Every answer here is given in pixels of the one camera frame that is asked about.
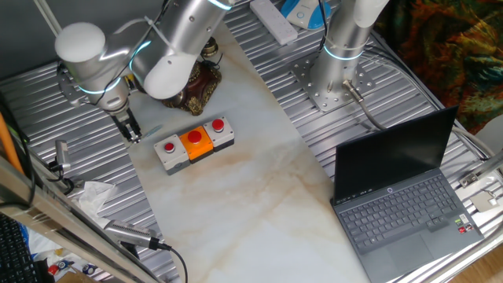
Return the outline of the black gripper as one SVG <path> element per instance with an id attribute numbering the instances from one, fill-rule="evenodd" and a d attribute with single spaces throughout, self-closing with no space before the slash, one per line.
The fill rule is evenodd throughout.
<path id="1" fill-rule="evenodd" d="M 141 128 L 134 116 L 131 114 L 129 108 L 123 108 L 119 111 L 110 112 L 109 115 L 112 117 L 112 120 L 118 127 L 121 135 L 128 142 L 140 142 L 142 136 Z"/>

